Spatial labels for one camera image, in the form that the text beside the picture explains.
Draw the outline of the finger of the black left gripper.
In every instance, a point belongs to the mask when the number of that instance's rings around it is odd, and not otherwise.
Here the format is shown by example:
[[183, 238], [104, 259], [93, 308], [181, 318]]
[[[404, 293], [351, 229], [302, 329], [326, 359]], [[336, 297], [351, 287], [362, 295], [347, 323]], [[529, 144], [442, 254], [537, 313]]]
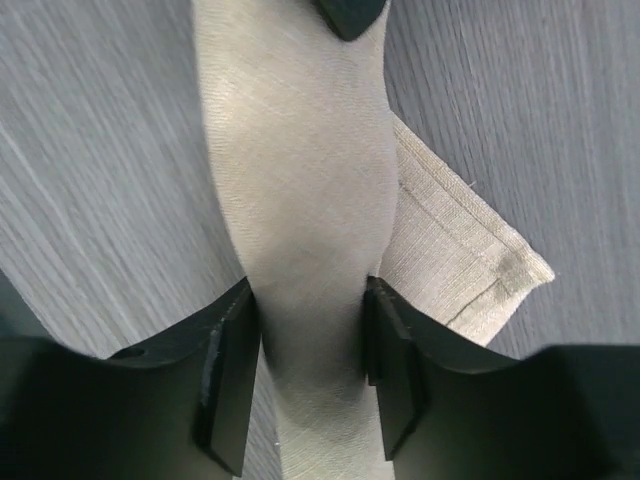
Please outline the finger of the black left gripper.
[[333, 38], [350, 43], [369, 31], [386, 13], [385, 0], [310, 0], [318, 24]]

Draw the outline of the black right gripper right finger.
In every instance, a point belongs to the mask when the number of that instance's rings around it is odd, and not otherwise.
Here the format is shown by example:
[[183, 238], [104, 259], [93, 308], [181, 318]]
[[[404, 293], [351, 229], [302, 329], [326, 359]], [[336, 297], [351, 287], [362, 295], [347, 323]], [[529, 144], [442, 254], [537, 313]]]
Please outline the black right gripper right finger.
[[639, 350], [560, 345], [516, 360], [370, 278], [363, 327], [399, 479], [635, 479]]

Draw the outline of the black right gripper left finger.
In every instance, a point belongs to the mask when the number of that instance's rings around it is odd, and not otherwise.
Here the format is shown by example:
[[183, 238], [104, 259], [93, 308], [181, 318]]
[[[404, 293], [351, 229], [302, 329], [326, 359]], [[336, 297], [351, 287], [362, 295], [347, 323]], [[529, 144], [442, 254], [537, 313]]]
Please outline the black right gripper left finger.
[[239, 477], [259, 345], [246, 281], [107, 359], [3, 339], [2, 477]]

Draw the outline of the beige cloth napkin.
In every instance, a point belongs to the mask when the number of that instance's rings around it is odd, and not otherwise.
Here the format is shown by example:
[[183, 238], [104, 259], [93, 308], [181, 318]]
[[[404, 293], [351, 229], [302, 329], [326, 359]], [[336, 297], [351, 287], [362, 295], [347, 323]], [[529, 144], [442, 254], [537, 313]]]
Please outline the beige cloth napkin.
[[341, 41], [309, 1], [197, 1], [217, 197], [263, 323], [287, 479], [390, 479], [362, 368], [368, 276], [487, 344], [553, 271], [392, 111], [385, 17]]

